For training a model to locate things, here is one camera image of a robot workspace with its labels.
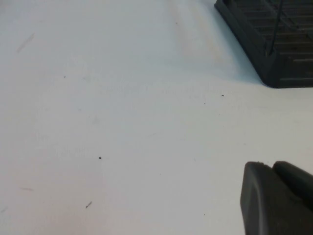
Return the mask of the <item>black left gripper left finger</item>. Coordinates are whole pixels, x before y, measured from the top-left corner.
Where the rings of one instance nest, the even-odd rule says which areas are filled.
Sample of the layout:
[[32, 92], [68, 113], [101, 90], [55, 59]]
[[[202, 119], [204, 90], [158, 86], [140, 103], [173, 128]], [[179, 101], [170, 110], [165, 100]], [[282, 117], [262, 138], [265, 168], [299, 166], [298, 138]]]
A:
[[247, 235], [313, 233], [313, 205], [306, 205], [266, 164], [245, 164], [240, 206]]

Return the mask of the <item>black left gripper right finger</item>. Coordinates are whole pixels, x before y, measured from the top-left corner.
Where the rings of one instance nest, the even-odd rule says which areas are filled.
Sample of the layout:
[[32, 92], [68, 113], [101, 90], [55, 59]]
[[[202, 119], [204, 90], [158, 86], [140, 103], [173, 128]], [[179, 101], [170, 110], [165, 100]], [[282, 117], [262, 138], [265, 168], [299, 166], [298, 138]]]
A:
[[313, 204], [313, 176], [285, 161], [277, 161], [272, 169], [288, 188], [306, 205]]

